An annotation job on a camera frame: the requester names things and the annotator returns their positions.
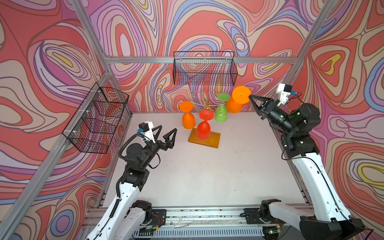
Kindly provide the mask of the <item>green wine glass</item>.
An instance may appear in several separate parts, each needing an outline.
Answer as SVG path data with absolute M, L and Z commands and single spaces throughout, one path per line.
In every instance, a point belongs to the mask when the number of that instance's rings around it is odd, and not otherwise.
M 220 93 L 218 95 L 218 100 L 222 102 L 221 105 L 217 106 L 215 111 L 215 120 L 219 123 L 224 123 L 228 119 L 228 109 L 226 107 L 227 101 L 230 99 L 230 95 L 226 93 Z

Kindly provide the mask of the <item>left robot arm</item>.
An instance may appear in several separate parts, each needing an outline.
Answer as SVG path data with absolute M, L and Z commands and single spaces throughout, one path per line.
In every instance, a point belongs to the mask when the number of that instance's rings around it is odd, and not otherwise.
M 123 174 L 117 180 L 113 202 L 95 228 L 86 236 L 87 240 L 128 240 L 142 224 L 152 221 L 152 204 L 137 199 L 146 184 L 151 161 L 159 157 L 159 151 L 175 146 L 177 129 L 172 129 L 159 139 L 162 126 L 154 127 L 151 121 L 139 124 L 119 150 L 119 158 L 126 162 Z

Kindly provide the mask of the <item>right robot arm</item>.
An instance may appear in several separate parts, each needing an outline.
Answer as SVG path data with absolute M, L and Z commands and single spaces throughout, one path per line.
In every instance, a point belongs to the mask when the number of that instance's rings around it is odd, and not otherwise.
M 343 204 L 322 162 L 310 131 L 321 123 L 320 110 L 302 103 L 291 113 L 279 107 L 280 101 L 249 96 L 256 113 L 281 132 L 282 160 L 299 171 L 312 201 L 314 212 L 306 213 L 278 199 L 263 200 L 259 220 L 270 224 L 281 221 L 299 230 L 306 240 L 349 240 L 366 230 Z

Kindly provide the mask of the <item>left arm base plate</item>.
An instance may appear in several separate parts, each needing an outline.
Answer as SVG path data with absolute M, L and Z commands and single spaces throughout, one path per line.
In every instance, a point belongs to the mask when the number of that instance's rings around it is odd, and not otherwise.
M 154 209 L 152 210 L 152 218 L 149 221 L 145 222 L 144 224 L 141 224 L 139 228 L 145 228 L 145 229 L 160 228 L 161 226 L 164 226 L 166 224 L 166 216 L 167 216 L 166 209 Z

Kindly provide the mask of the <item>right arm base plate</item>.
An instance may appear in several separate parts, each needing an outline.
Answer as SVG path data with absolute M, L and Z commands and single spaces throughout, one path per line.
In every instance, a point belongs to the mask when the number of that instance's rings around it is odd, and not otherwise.
M 283 226 L 285 224 L 284 221 L 272 217 L 267 210 L 260 210 L 260 208 L 245 208 L 240 217 L 245 218 L 248 225 L 275 224 Z

